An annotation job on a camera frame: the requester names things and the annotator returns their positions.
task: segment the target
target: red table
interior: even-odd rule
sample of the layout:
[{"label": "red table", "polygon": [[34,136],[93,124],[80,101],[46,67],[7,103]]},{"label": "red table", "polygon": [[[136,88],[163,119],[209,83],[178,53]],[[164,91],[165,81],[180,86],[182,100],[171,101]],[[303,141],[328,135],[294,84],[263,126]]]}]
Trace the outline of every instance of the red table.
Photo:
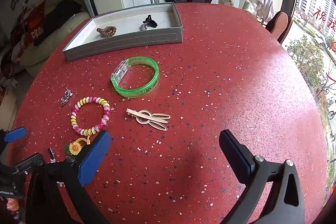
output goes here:
[{"label": "red table", "polygon": [[[65,62],[62,49],[84,22],[74,30],[47,60],[22,103],[15,127],[26,127],[27,136],[12,146],[12,161],[35,152],[48,159],[48,147],[63,160],[64,145],[78,138],[69,113],[79,99],[95,94],[114,108],[105,128],[113,141],[85,188],[109,221],[219,223],[244,189],[218,144],[220,131],[227,128],[253,154],[295,162],[306,223],[311,223],[325,195],[326,147],[315,102],[300,72],[245,11],[211,4],[177,8],[184,26],[179,44]],[[123,99],[110,75],[121,60],[135,55],[156,60],[160,80],[143,98]],[[125,85],[143,85],[144,79],[138,79],[142,69],[132,70],[133,78]],[[148,79],[150,71],[144,70]],[[65,87],[74,95],[60,107]],[[102,115],[96,107],[90,104],[80,111],[79,124],[95,125]],[[126,115],[126,108],[171,114],[168,131],[141,126]],[[265,196],[252,219],[264,202]]]}]

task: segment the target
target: bunny ear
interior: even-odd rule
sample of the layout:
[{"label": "bunny ear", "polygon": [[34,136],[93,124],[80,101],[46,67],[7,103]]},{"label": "bunny ear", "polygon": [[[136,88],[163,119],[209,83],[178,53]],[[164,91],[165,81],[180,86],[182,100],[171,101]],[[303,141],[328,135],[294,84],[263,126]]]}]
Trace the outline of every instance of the bunny ear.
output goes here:
[{"label": "bunny ear", "polygon": [[162,119],[162,120],[168,120],[168,119],[171,118],[170,115],[165,114],[165,113],[153,113],[152,117],[159,118],[159,119]]},{"label": "bunny ear", "polygon": [[160,122],[156,122],[156,121],[149,121],[149,124],[158,129],[158,130],[162,130],[162,131],[167,131],[168,127],[166,127],[164,124],[160,123]]}]

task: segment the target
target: beaded bracelet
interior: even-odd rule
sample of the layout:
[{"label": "beaded bracelet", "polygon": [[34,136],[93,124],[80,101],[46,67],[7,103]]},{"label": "beaded bracelet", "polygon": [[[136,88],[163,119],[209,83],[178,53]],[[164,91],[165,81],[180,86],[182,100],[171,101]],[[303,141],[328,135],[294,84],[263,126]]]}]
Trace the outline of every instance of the beaded bracelet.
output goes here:
[{"label": "beaded bracelet", "polygon": [[[77,113],[79,109],[85,105],[86,103],[97,103],[101,104],[104,107],[104,115],[101,121],[94,127],[89,128],[89,129],[81,129],[78,124],[77,124]],[[104,126],[107,125],[107,121],[110,119],[110,105],[109,103],[100,97],[84,97],[80,101],[77,102],[75,107],[72,109],[71,112],[71,126],[72,128],[80,135],[84,136],[91,136],[92,134],[96,134],[96,132],[99,132],[101,129],[104,128]]]}]

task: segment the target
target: black hair clip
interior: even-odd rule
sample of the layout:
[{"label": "black hair clip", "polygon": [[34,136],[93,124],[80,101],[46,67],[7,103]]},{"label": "black hair clip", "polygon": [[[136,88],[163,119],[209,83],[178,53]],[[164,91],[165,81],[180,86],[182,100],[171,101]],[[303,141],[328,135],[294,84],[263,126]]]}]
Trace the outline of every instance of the black hair clip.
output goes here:
[{"label": "black hair clip", "polygon": [[142,22],[143,24],[141,25],[141,30],[145,31],[147,30],[147,27],[152,27],[152,28],[156,28],[158,26],[158,24],[152,20],[152,16],[148,15],[148,17],[146,18],[145,21]]}]

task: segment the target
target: yellow flower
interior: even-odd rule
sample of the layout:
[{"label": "yellow flower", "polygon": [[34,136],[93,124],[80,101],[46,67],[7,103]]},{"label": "yellow flower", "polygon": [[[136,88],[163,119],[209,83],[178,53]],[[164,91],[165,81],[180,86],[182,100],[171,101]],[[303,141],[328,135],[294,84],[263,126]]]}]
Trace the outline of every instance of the yellow flower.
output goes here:
[{"label": "yellow flower", "polygon": [[69,144],[69,151],[73,155],[78,155],[78,153],[81,151],[82,146],[78,142],[73,142]]}]

